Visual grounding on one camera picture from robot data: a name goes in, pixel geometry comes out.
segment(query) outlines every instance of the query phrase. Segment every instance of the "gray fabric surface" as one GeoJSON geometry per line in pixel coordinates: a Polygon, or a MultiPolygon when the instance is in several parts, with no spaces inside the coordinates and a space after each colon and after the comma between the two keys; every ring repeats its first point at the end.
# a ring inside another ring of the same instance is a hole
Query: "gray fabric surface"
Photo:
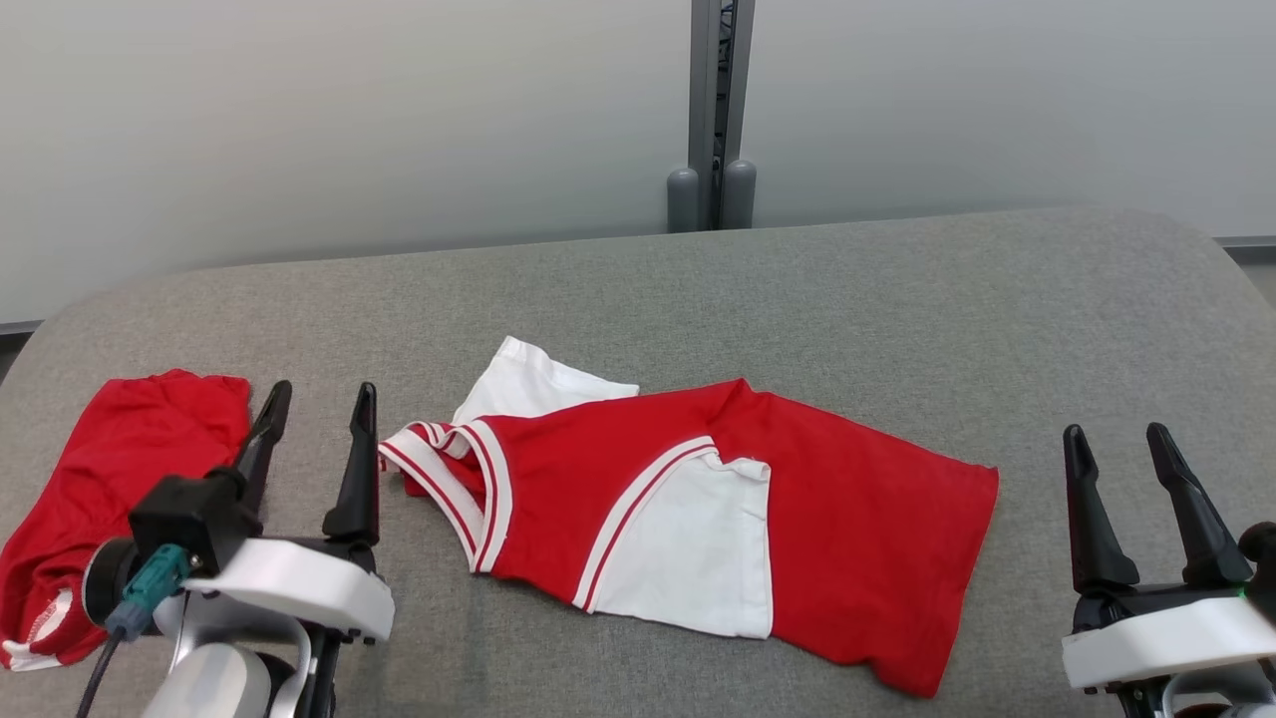
{"type": "MultiPolygon", "coordinates": [[[[1145,580],[1182,566],[1143,430],[1174,432],[1234,532],[1276,515],[1276,312],[1199,232],[1059,209],[591,240],[180,274],[46,321],[0,386],[8,536],[107,379],[241,375],[295,386],[268,529],[314,534],[361,380],[382,432],[447,418],[507,333],[644,392],[746,377],[931,450],[1002,491],[939,698],[780,641],[587,617],[473,579],[430,504],[383,495],[393,639],[342,654],[341,715],[1114,715],[1071,691],[1060,434],[1085,426],[1145,580]]],[[[168,645],[121,649],[94,715],[134,715],[168,645]]],[[[69,715],[92,659],[0,675],[5,715],[69,715]]]]}

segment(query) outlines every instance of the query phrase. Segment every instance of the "white panel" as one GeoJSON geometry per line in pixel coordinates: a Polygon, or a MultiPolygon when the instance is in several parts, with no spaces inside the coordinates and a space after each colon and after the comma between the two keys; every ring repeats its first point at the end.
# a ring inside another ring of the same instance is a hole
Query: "white panel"
{"type": "Polygon", "coordinates": [[[683,0],[0,0],[0,323],[161,270],[660,232],[683,0]]]}
{"type": "Polygon", "coordinates": [[[1276,233],[1268,0],[757,0],[754,226],[1101,201],[1276,233]]]}

